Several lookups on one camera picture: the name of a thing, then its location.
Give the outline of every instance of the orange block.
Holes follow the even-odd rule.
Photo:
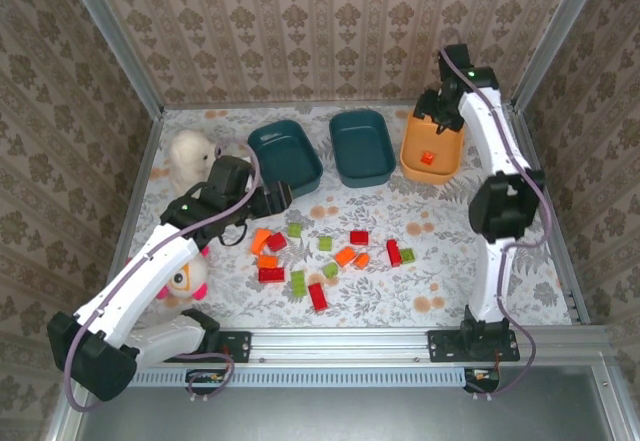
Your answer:
[[[258,228],[256,234],[253,237],[253,244],[251,245],[251,252],[258,256],[262,253],[262,249],[267,244],[267,239],[271,236],[271,231],[268,229]]]
[[[275,256],[258,256],[258,268],[275,268],[278,266],[278,258]]]
[[[359,254],[356,260],[353,262],[358,269],[364,269],[369,264],[369,255],[367,253]]]
[[[344,268],[347,264],[349,264],[355,258],[356,258],[356,252],[353,250],[352,247],[344,248],[335,256],[336,262],[340,265],[341,268]]]

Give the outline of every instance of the floral tablecloth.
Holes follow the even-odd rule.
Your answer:
[[[246,139],[255,128],[280,119],[298,121],[324,165],[320,187],[295,199],[285,213],[250,222],[246,239],[236,247],[211,243],[209,292],[189,304],[208,313],[226,328],[266,327],[374,327],[455,326],[462,319],[475,275],[476,237],[467,219],[467,206],[483,181],[473,140],[465,139],[458,174],[446,185],[430,186],[409,181],[400,163],[382,186],[349,189],[336,172],[329,138],[329,121],[347,108],[252,108],[234,110],[168,111],[146,188],[132,244],[143,245],[157,224],[173,192],[168,179],[167,149],[181,129],[203,131],[212,141],[222,137]],[[399,159],[409,106],[375,107],[386,119]],[[263,285],[257,280],[256,259],[249,253],[253,231],[268,228],[286,234],[288,223],[303,226],[302,238],[290,239],[278,253],[287,272],[304,270],[307,281],[319,281],[329,308],[316,313],[309,296],[295,298],[290,282]],[[349,231],[371,232],[369,266],[341,270],[326,279],[322,267],[331,255],[348,245]],[[233,239],[234,232],[229,233]],[[541,234],[536,221],[530,237]],[[317,249],[318,237],[333,237],[331,253]],[[410,247],[413,264],[391,268],[385,241],[395,238]],[[141,326],[163,321],[189,304],[154,301],[141,318]],[[509,287],[508,308],[528,325],[570,324],[548,247],[519,251]]]

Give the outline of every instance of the orange container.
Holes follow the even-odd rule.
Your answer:
[[[436,134],[437,128],[431,117],[420,119],[415,118],[413,112],[409,114],[400,152],[402,172],[407,178],[419,183],[444,184],[458,171],[464,128],[458,133],[447,129]],[[427,164],[423,159],[429,159],[431,163]]]

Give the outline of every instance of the plush toy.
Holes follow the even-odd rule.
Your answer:
[[[198,131],[185,129],[174,136],[169,146],[169,180],[177,196],[209,178],[215,148],[215,144]]]
[[[196,301],[204,299],[207,295],[207,258],[209,248],[204,248],[201,254],[185,264],[180,271],[175,273],[169,282],[156,295],[157,299],[180,298],[187,300],[193,298]]]

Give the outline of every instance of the pink stuffed toy ear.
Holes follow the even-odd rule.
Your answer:
[[[166,286],[160,290],[158,294],[156,294],[156,299],[164,299],[169,296],[169,288]]]
[[[204,297],[207,295],[207,291],[207,285],[203,284],[202,286],[200,286],[200,289],[198,289],[198,291],[193,293],[193,299],[195,299],[196,301],[204,299]]]

